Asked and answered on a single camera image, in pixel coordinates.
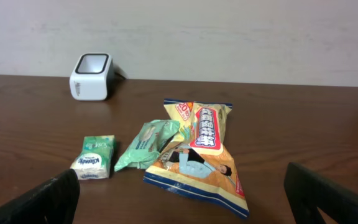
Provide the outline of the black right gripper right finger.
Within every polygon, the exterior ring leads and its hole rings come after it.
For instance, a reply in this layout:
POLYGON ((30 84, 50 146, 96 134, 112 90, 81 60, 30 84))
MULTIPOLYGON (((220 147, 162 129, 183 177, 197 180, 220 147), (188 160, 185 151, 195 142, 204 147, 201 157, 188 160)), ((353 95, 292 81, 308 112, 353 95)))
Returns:
POLYGON ((338 223, 358 223, 358 194, 300 164, 287 165, 284 189, 297 223, 325 224, 320 211, 338 223))

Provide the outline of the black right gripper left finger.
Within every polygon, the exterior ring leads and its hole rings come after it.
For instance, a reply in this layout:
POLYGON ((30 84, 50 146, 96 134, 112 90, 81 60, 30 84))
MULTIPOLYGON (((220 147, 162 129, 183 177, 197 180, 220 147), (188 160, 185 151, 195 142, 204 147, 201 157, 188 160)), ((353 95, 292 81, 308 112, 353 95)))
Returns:
POLYGON ((68 169, 0 206, 0 223, 72 223, 80 183, 68 169))

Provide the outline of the green Kleenex tissue pack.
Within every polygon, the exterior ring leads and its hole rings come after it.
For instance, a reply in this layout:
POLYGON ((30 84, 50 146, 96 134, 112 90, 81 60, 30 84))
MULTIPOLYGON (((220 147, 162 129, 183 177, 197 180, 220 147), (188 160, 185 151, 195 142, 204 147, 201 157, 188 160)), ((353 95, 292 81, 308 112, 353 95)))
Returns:
POLYGON ((70 166, 79 180, 107 179, 110 176, 115 136, 86 136, 80 155, 70 166))

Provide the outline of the green wet wipes pack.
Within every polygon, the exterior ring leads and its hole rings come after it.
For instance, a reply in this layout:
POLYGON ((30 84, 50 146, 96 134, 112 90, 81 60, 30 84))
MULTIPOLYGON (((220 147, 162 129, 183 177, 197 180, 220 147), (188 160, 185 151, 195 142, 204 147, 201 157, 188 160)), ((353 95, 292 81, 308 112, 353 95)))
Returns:
POLYGON ((145 123, 114 166, 117 172, 124 168, 147 169, 160 155, 164 145, 178 132, 180 122, 172 119, 145 123))

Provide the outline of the yellow snack bag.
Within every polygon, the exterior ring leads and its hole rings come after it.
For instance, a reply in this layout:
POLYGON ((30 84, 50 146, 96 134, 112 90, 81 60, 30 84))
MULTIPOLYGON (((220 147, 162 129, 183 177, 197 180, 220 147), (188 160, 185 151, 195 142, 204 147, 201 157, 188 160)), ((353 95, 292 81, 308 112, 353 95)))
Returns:
POLYGON ((224 146, 232 104, 166 99, 163 105, 180 128, 146 169, 144 182, 247 218, 249 209, 236 165, 224 146))

